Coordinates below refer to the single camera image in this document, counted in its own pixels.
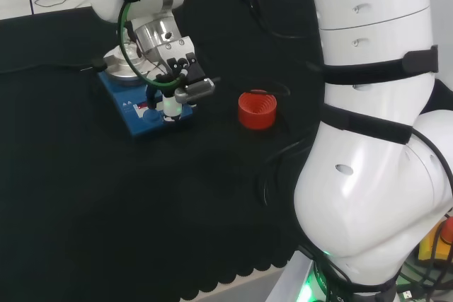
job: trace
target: black table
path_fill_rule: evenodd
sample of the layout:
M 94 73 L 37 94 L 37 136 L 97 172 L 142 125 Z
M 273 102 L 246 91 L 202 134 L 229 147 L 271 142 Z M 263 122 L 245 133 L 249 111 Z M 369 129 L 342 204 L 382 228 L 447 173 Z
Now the black table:
M 282 160 L 270 207 L 255 174 L 318 122 L 323 80 L 305 61 L 321 53 L 312 0 L 261 1 L 275 31 L 311 37 L 272 39 L 238 0 L 192 0 L 176 18 L 222 82 L 191 121 L 149 138 L 129 137 L 92 71 L 0 75 L 2 301 L 178 301 L 285 265 L 306 154 Z M 115 26 L 85 8 L 2 21 L 0 37 L 1 69 L 80 64 L 115 46 Z M 267 132 L 237 122 L 228 84 L 245 77 L 291 88 Z

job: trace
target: blue base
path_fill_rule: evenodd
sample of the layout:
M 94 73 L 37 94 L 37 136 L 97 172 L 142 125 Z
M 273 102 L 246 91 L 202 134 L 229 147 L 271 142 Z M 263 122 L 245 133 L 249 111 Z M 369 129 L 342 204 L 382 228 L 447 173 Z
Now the blue base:
M 147 105 L 146 85 L 121 86 L 111 81 L 105 72 L 101 72 L 98 75 L 133 137 L 147 134 L 155 129 L 167 127 L 172 124 L 178 124 L 178 122 L 164 121 L 164 114 L 161 111 L 161 91 L 157 91 L 155 95 L 156 102 L 158 103 L 156 110 L 151 110 Z M 192 108 L 184 104 L 180 120 L 189 118 L 192 114 Z

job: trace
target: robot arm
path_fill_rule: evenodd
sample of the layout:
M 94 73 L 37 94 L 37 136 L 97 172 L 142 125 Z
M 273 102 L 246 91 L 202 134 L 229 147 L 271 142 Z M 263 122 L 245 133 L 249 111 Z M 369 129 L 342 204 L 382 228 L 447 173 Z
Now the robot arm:
M 166 71 L 143 76 L 153 84 L 178 81 L 177 86 L 160 88 L 165 102 L 164 117 L 169 120 L 179 116 L 182 104 L 209 95 L 215 87 L 197 62 L 192 41 L 181 35 L 171 12 L 183 2 L 184 0 L 140 0 L 127 7 L 127 20 L 132 22 L 141 53 L 154 65 L 161 65 L 159 70 Z M 91 0 L 91 3 L 100 18 L 117 22 L 125 0 Z
M 347 72 L 333 72 L 326 84 L 325 104 L 414 126 L 453 165 L 449 142 L 453 114 L 419 116 L 432 93 L 435 76 L 429 71 L 434 70 L 394 75 L 388 81 L 373 81 L 373 73 L 368 72 L 403 61 L 408 52 L 431 49 L 430 0 L 314 1 L 326 66 L 351 70 L 355 77 L 353 83 L 342 83 L 340 77 Z M 173 0 L 171 8 L 182 2 Z M 92 4 L 101 18 L 115 21 L 122 0 L 92 0 Z M 164 0 L 141 0 L 132 5 L 128 19 L 147 57 L 165 62 L 184 58 L 189 50 L 193 52 L 193 45 L 188 37 L 178 35 L 164 4 Z M 165 41 L 169 32 L 177 39 Z M 178 54 L 181 46 L 190 49 Z M 419 139 L 400 144 L 321 122 L 297 183 L 294 205 L 314 245 L 352 282 L 374 286 L 395 276 L 410 251 L 453 206 L 453 199 L 442 166 Z

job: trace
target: green light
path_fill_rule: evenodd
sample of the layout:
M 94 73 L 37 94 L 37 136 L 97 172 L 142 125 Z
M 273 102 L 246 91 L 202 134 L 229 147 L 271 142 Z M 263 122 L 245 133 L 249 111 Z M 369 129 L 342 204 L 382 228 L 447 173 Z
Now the green light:
M 297 297 L 297 302 L 310 302 L 311 294 L 311 288 L 309 282 L 307 282 L 300 290 L 299 297 Z

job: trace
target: red button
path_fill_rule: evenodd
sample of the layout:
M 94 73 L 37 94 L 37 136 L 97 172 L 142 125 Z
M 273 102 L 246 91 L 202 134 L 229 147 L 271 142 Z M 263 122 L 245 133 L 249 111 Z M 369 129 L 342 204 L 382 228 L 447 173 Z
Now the red button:
M 453 243 L 453 217 L 450 217 L 445 221 L 442 231 L 440 232 L 440 237 L 446 244 Z

